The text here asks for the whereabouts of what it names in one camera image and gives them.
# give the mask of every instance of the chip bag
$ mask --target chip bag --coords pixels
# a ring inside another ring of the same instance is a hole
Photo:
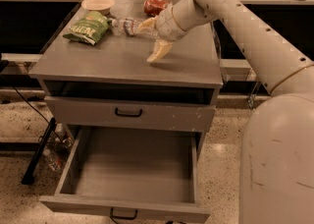
[[[97,11],[90,11],[73,24],[64,38],[95,45],[109,27],[110,20]]]

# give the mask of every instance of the drawer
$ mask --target drawer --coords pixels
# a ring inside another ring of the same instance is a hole
[[[40,201],[57,212],[204,223],[196,173],[193,133],[82,127],[56,193]]]
[[[68,125],[108,126],[168,131],[207,132],[214,106],[165,105],[149,102],[47,96],[58,122]]]

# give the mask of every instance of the gray cabinet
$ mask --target gray cabinet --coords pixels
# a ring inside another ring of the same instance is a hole
[[[117,0],[112,15],[144,17],[142,3]],[[89,46],[66,29],[30,72],[76,140],[55,194],[40,200],[58,212],[204,223],[196,164],[222,86],[210,26],[150,65],[153,41],[109,31]]]

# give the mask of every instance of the drawer unit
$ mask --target drawer unit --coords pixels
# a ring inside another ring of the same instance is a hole
[[[124,219],[204,223],[195,134],[81,127],[54,196],[53,211]]]
[[[68,125],[206,132],[214,116],[214,106],[52,96],[45,101],[56,120]]]

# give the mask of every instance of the black stand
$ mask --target black stand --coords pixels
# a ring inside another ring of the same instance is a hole
[[[32,159],[28,165],[26,173],[22,179],[23,185],[31,185],[34,182],[34,177],[33,177],[32,173],[35,170],[36,165],[39,161],[39,158],[42,154],[42,151],[43,151],[45,145],[47,144],[51,133],[55,130],[55,128],[56,128],[56,120],[54,118],[52,118],[50,120],[50,123],[49,123],[42,139],[41,139],[41,142],[39,144],[39,147],[38,147],[36,153],[33,155]]]

